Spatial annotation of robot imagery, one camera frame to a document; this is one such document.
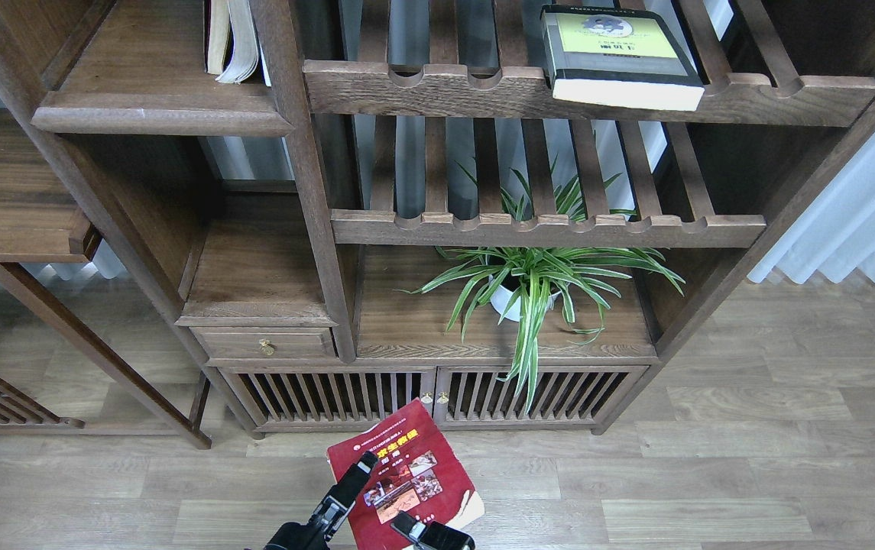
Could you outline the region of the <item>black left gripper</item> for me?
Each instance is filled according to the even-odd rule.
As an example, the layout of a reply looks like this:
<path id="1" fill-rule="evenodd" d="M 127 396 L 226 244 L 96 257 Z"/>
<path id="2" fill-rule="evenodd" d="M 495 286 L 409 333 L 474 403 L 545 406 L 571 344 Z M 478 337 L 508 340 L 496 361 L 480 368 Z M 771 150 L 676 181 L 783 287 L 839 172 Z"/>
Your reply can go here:
<path id="1" fill-rule="evenodd" d="M 328 542 L 352 510 L 378 463 L 377 453 L 361 454 L 357 467 L 350 467 L 342 479 L 330 487 L 306 523 L 286 522 L 264 547 L 266 549 L 326 549 Z"/>

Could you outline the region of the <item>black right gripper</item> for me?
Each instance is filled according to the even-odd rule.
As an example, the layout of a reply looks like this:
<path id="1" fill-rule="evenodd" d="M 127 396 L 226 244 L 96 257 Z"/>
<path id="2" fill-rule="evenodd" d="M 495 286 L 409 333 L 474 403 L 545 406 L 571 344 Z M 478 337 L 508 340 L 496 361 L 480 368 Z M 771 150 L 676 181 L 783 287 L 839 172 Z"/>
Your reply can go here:
<path id="1" fill-rule="evenodd" d="M 410 543 L 416 543 L 416 549 L 475 549 L 475 540 L 468 533 L 440 522 L 422 522 L 406 511 L 392 519 L 391 528 Z"/>

